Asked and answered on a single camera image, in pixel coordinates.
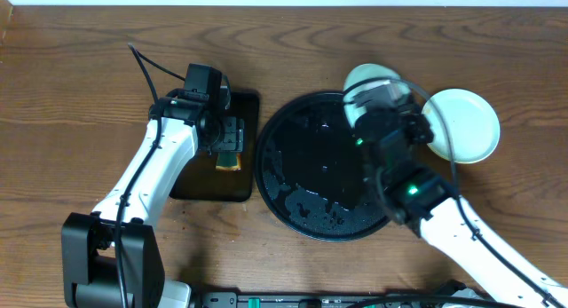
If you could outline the green and yellow sponge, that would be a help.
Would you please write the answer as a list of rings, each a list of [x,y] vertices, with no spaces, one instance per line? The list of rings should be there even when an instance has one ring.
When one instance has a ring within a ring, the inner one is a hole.
[[[217,155],[216,170],[241,170],[241,154],[235,152],[221,152]]]

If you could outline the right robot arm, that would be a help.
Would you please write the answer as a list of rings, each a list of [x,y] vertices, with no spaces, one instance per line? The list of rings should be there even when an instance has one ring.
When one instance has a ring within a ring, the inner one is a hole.
[[[345,115],[363,151],[365,182],[384,213],[410,228],[466,271],[499,303],[565,307],[567,288],[536,268],[502,239],[446,181],[419,162],[411,148],[442,139],[456,167],[454,136],[433,101],[430,122],[415,103],[349,99]]]

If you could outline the light blue plate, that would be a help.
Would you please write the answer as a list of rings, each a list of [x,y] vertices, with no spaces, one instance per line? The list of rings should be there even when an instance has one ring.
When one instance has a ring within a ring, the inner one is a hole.
[[[480,162],[493,153],[500,140],[501,126],[492,106],[472,91],[446,89],[433,95],[422,108],[434,134],[428,144],[434,154],[450,160],[446,134],[432,103],[444,117],[456,163]]]
[[[371,78],[400,78],[400,75],[394,70],[381,66],[378,64],[366,63],[359,65],[352,69],[352,71],[347,75],[343,86],[343,108],[345,112],[345,117],[348,124],[352,129],[355,128],[356,121],[363,115],[367,113],[364,107],[357,107],[356,104],[351,102],[354,100],[355,96],[362,91],[370,90],[376,86],[379,86],[380,82],[372,82],[360,85],[351,90],[351,86],[355,83],[371,79]]]

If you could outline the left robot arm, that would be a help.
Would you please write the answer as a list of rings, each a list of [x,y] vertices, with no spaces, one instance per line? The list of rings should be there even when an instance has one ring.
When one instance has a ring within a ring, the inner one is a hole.
[[[204,101],[163,97],[151,105],[141,146],[89,214],[61,229],[64,300],[69,307],[180,307],[191,288],[165,276],[154,228],[183,168],[207,142],[239,152],[245,122]]]

